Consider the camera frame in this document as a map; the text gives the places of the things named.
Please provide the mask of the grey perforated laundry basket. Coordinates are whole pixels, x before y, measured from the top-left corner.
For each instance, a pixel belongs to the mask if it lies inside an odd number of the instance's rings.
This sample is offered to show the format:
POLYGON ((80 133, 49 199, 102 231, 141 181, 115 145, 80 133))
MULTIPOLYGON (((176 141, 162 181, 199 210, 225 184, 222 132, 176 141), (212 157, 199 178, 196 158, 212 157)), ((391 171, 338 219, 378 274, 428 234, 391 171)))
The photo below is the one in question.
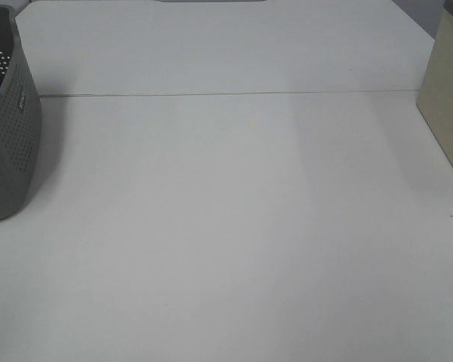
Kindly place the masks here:
POLYGON ((42 136, 42 105, 15 10, 0 5, 0 220, 25 203, 42 136))

